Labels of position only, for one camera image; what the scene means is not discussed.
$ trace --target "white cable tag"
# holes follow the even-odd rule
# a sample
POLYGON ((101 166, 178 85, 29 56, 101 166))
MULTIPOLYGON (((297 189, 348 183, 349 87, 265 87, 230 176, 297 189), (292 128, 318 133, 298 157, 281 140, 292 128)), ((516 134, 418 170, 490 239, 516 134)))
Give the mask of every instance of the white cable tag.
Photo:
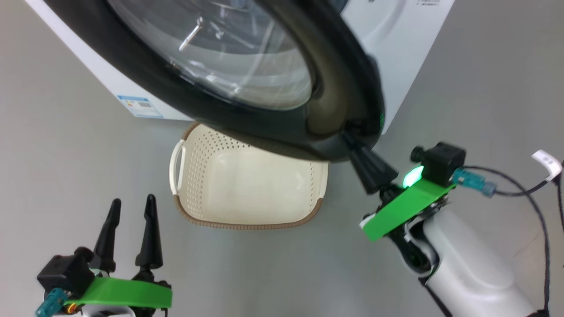
POLYGON ((541 163, 544 168, 548 170, 550 175, 546 178, 547 182, 550 182, 556 175, 562 172, 562 164, 558 162, 552 155, 544 152, 543 150, 538 150, 535 154, 531 155, 533 159, 541 163))

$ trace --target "teal connector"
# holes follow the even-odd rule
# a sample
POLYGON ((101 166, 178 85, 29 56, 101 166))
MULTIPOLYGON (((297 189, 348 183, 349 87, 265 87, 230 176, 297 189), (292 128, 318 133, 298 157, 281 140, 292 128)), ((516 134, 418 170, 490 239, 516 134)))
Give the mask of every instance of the teal connector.
POLYGON ((36 317, 53 317, 69 299, 69 292, 54 288, 36 310, 36 317))
POLYGON ((455 173, 452 176, 452 183, 473 188, 489 198, 495 194, 495 190, 497 188, 495 183, 486 182, 484 176, 474 174, 464 169, 455 170, 455 173))

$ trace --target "gray floor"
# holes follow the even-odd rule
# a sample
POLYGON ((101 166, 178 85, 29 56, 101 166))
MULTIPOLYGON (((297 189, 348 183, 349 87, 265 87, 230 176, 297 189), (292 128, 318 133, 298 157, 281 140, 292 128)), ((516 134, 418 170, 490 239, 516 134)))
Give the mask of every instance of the gray floor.
MULTIPOLYGON (((542 148, 564 158, 562 16, 560 0, 458 0, 379 153, 405 173, 413 146, 445 140, 467 148, 467 162, 535 185, 545 171, 530 154, 542 148)), ((32 313, 42 295, 36 274, 56 253, 92 247, 114 197, 123 201, 115 276, 132 277, 148 193, 160 211, 165 266, 156 274, 174 287, 171 316, 440 315, 393 246, 369 243, 358 229, 378 200, 363 193, 349 164, 331 166, 327 199, 302 227, 194 226, 168 189, 169 155, 185 122, 131 116, 23 1, 0 2, 0 43, 4 315, 32 313)), ((552 313, 561 316, 556 191, 535 196, 552 243, 552 313)), ((459 189, 452 201, 540 307, 542 235, 526 200, 459 189)))

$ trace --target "beige plastic basket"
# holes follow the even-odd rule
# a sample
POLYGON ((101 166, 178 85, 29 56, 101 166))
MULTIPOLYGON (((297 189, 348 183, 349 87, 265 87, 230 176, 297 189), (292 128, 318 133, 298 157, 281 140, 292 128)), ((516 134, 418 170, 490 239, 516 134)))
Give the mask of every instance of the beige plastic basket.
POLYGON ((243 230, 311 220, 321 207, 327 173, 327 162, 273 154, 198 123, 184 133, 169 166, 170 190, 182 216, 203 226, 243 230))

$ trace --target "basket handle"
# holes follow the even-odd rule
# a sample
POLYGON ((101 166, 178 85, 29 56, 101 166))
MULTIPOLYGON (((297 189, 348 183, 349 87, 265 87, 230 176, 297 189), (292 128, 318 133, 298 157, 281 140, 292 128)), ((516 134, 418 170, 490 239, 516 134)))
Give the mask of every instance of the basket handle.
POLYGON ((182 186, 182 175, 184 174, 184 158, 186 157, 186 148, 182 145, 184 144, 185 140, 178 141, 177 145, 174 147, 173 154, 170 157, 170 165, 169 165, 169 183, 170 183, 170 190, 173 192, 173 195, 178 195, 178 191, 182 186), (178 152, 182 149, 182 158, 180 165, 180 173, 178 173, 178 184, 176 183, 176 166, 178 162, 178 152))

